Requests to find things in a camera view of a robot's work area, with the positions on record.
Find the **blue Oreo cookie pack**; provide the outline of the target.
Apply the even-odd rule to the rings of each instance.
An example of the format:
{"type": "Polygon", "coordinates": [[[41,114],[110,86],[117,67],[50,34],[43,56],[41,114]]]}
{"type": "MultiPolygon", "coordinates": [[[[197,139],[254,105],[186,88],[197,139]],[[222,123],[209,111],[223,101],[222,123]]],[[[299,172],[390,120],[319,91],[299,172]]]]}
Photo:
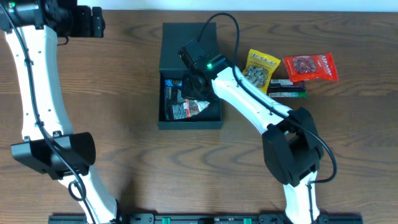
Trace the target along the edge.
{"type": "Polygon", "coordinates": [[[165,86],[169,86],[172,88],[182,88],[183,86],[183,81],[182,80],[176,80],[176,79],[166,79],[164,81],[165,86]]]}

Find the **black gift box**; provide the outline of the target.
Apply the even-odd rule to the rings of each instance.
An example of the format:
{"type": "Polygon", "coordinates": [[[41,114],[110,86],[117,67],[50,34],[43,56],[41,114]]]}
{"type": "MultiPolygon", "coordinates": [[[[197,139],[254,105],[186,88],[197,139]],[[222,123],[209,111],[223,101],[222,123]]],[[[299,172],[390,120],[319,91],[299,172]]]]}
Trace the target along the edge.
{"type": "Polygon", "coordinates": [[[203,24],[199,22],[163,23],[159,62],[159,129],[220,129],[222,127],[223,110],[222,103],[219,100],[211,103],[209,107],[191,118],[173,119],[167,117],[166,81],[180,81],[185,74],[189,73],[178,51],[185,44],[196,39],[202,27],[203,24]]]}

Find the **black transparent snack bag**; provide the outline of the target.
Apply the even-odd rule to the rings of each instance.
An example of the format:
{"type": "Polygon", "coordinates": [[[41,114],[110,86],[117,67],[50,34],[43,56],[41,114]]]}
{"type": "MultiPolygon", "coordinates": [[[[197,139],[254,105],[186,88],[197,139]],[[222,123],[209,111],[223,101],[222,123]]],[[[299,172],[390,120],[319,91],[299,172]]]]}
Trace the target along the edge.
{"type": "Polygon", "coordinates": [[[191,118],[207,109],[209,105],[208,101],[183,98],[181,90],[176,87],[165,87],[165,118],[167,120],[191,118]]]}

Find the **yellow sunflower seed bag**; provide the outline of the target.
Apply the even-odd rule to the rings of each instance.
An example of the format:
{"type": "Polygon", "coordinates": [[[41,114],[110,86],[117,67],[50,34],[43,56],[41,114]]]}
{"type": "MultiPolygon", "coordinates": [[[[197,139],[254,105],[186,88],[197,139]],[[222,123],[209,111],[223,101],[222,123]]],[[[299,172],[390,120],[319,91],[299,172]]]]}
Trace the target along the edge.
{"type": "Polygon", "coordinates": [[[267,93],[271,76],[280,65],[280,59],[251,49],[248,52],[243,75],[262,92],[267,93]]]}

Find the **red snack bag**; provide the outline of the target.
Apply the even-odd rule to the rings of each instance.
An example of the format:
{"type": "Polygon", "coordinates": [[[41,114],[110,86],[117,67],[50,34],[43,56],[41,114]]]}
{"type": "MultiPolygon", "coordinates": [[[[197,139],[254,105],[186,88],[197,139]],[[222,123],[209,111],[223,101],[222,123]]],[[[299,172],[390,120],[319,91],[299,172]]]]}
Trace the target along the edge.
{"type": "Polygon", "coordinates": [[[301,55],[283,58],[291,82],[314,79],[338,81],[332,54],[301,55]]]}

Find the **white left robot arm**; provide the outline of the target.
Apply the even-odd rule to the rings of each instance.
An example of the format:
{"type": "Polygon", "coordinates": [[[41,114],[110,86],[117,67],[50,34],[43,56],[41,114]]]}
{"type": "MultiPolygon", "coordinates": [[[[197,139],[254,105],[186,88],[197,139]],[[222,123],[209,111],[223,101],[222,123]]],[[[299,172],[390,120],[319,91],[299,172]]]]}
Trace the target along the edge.
{"type": "Polygon", "coordinates": [[[118,201],[95,168],[96,147],[88,132],[76,133],[63,102],[58,74],[59,39],[102,38],[100,7],[76,1],[2,1],[1,30],[16,65],[22,99],[22,142],[13,158],[68,189],[84,211],[82,223],[121,223],[118,201]]]}

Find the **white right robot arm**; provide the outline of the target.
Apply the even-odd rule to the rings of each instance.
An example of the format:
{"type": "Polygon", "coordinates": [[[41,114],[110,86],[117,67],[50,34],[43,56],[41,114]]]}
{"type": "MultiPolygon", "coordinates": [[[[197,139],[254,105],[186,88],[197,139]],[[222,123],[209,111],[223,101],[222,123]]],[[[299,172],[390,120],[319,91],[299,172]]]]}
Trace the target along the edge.
{"type": "Polygon", "coordinates": [[[195,100],[221,99],[237,109],[261,134],[264,162],[283,185],[285,215],[292,223],[314,223],[317,208],[313,181],[317,178],[322,146],[310,113],[292,110],[259,90],[224,55],[210,56],[192,40],[178,51],[189,73],[183,96],[195,100]]]}

